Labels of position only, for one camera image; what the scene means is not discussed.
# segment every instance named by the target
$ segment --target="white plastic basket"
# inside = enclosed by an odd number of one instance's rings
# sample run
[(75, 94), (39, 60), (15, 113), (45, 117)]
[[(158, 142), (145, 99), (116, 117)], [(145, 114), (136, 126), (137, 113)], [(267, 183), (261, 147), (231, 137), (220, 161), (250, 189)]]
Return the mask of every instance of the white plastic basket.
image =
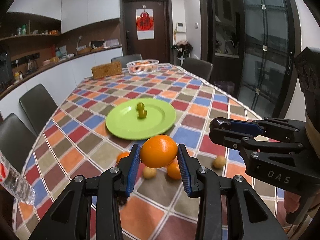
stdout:
[(130, 75), (144, 75), (156, 72), (158, 70), (159, 61), (155, 59), (136, 60), (127, 63)]

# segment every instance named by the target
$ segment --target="brown door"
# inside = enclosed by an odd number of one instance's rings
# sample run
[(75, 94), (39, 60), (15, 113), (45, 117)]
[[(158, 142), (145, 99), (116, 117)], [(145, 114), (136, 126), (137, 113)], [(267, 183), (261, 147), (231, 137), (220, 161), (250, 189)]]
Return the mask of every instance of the brown door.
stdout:
[[(136, 9), (153, 10), (154, 39), (138, 40)], [(166, 17), (166, 3), (159, 1), (125, 1), (124, 29), (127, 55), (141, 54), (143, 59), (157, 59), (160, 63), (170, 62), (170, 45)]]

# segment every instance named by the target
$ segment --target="checkered tablecloth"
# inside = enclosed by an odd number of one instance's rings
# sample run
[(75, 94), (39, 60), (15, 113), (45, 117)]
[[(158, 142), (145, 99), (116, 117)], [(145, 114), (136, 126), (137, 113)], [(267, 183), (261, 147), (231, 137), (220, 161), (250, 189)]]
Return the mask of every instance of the checkered tablecloth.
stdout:
[[(133, 143), (117, 138), (106, 130), (105, 117), (111, 109), (132, 98), (157, 98), (170, 103), (177, 113), (175, 124), (165, 133), (177, 144), (184, 143), (201, 165), (211, 168), (217, 155), (227, 164), (218, 175), (232, 178), (243, 175), (254, 187), (283, 227), (284, 192), (245, 174), (239, 152), (213, 144), (209, 123), (218, 116), (251, 121), (259, 119), (246, 106), (204, 80), (172, 65), (161, 65), (151, 75), (123, 75), (100, 80), (85, 79), (58, 108), (38, 137), (27, 159), (23, 175), (36, 191), (34, 206), (15, 203), (13, 228), (21, 240), (28, 239), (39, 220), (70, 180), (82, 174), (86, 178), (100, 175), (116, 165), (122, 151)], [(268, 140), (259, 136), (258, 140)], [(199, 199), (189, 199), (181, 180), (170, 180), (166, 168), (158, 169), (156, 178), (141, 177), (121, 208), (124, 239), (193, 240), (196, 231)], [(225, 199), (223, 235), (227, 235)], [(96, 196), (92, 200), (90, 237), (95, 238)]]

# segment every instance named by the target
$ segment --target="ridged blue pad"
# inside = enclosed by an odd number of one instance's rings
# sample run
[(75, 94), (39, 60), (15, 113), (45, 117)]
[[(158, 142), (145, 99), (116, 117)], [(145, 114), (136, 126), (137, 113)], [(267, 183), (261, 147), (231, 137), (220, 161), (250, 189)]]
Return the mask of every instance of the ridged blue pad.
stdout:
[(132, 160), (130, 170), (128, 173), (127, 187), (125, 189), (125, 193), (127, 197), (133, 192), (134, 184), (136, 182), (136, 177), (140, 164), (140, 146), (138, 145), (136, 152), (134, 153), (134, 159)]
[(253, 137), (263, 134), (263, 129), (259, 127), (257, 123), (254, 122), (237, 122), (230, 120), (231, 122), (231, 131), (250, 134)]
[(186, 165), (186, 161), (184, 159), (184, 156), (182, 154), (181, 148), (178, 147), (178, 164), (179, 164), (179, 169), (181, 173), (181, 178), (182, 178), (182, 183), (183, 183), (183, 188), (184, 191), (187, 193), (188, 197), (190, 197), (190, 194), (192, 193), (191, 189), (191, 183), (190, 183), (190, 173), (188, 170), (188, 167)]

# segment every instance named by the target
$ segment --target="brown woven box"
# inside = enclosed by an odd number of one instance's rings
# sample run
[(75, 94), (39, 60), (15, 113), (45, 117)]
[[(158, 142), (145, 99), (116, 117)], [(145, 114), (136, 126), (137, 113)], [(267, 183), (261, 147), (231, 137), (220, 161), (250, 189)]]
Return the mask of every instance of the brown woven box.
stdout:
[(119, 61), (93, 67), (91, 71), (93, 79), (122, 74), (121, 63)]

